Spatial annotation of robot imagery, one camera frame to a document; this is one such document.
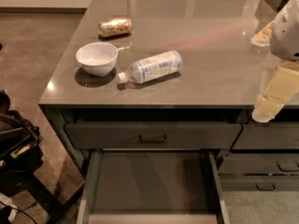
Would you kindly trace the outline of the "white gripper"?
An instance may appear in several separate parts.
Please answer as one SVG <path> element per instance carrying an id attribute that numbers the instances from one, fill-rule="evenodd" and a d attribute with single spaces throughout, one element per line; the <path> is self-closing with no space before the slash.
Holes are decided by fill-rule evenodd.
<path id="1" fill-rule="evenodd" d="M 299 60 L 299 0 L 289 0 L 283 9 L 250 40 L 252 45 L 267 47 L 283 60 Z M 252 111 L 260 123 L 274 119 L 299 92 L 299 62 L 280 62 L 263 75 L 261 91 Z"/>

